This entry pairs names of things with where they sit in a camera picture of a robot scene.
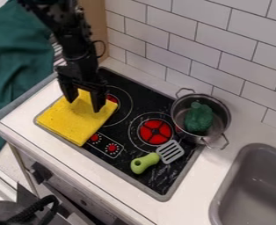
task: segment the toy stove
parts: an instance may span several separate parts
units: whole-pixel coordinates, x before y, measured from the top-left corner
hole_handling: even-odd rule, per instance
[[[99,73],[110,84],[108,99],[118,104],[117,110],[81,148],[58,138],[153,198],[169,200],[200,154],[200,147],[177,136],[170,116],[173,99],[107,69]],[[155,152],[170,140],[184,149],[182,157],[170,164],[160,161],[141,175],[131,171],[133,159]]]

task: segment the yellow cloth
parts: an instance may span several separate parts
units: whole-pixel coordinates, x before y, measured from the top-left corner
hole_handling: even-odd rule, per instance
[[[117,106],[106,100],[100,112],[94,113],[90,93],[79,90],[79,96],[72,104],[65,97],[60,98],[38,117],[37,123],[77,146],[83,146],[110,118]]]

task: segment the tile wall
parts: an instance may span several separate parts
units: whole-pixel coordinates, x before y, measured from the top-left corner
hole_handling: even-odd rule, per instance
[[[276,127],[276,0],[106,0],[110,54]]]

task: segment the cooking pot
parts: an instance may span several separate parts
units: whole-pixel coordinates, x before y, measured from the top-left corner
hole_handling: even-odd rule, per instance
[[[182,91],[190,91],[192,94],[187,94],[182,97],[179,96]],[[224,132],[229,127],[231,121],[231,114],[227,106],[220,100],[209,96],[207,94],[195,93],[193,89],[182,88],[177,93],[177,100],[171,107],[171,117],[176,125],[176,132],[189,142],[206,145],[209,149],[223,150],[229,145],[229,140]],[[196,135],[185,130],[184,120],[188,111],[191,109],[192,102],[199,102],[208,105],[214,114],[214,121],[212,126],[204,133],[204,135]],[[223,137],[225,143],[220,147],[213,147],[212,143],[217,139]]]

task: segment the gray sink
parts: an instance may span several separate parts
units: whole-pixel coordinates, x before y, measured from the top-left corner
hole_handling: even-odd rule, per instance
[[[251,144],[238,154],[211,202],[213,225],[276,225],[276,149]]]

